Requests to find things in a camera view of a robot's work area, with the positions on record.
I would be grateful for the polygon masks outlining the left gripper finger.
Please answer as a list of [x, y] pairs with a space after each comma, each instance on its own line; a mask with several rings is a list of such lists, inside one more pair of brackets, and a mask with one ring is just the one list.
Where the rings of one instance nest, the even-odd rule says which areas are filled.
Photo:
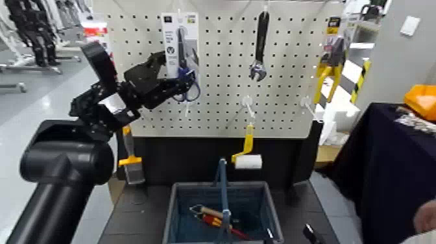
[[196, 83], [192, 77], [149, 81], [149, 109], [156, 108], [169, 98], [188, 92]]
[[165, 51], [151, 53], [145, 62], [146, 72], [150, 75], [158, 76], [161, 67], [166, 65]]

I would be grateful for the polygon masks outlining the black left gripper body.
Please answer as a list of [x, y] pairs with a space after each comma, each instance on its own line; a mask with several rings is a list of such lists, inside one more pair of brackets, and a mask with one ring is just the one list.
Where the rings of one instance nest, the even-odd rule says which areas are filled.
[[158, 76], [148, 74], [144, 62], [125, 71], [124, 78], [134, 87], [140, 104], [149, 109], [149, 81], [158, 79]]

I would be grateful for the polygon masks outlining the person's hand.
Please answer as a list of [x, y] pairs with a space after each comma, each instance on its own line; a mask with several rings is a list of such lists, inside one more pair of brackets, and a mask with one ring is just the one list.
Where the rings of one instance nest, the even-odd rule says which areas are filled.
[[435, 200], [430, 200], [418, 208], [413, 218], [416, 233], [435, 230]]

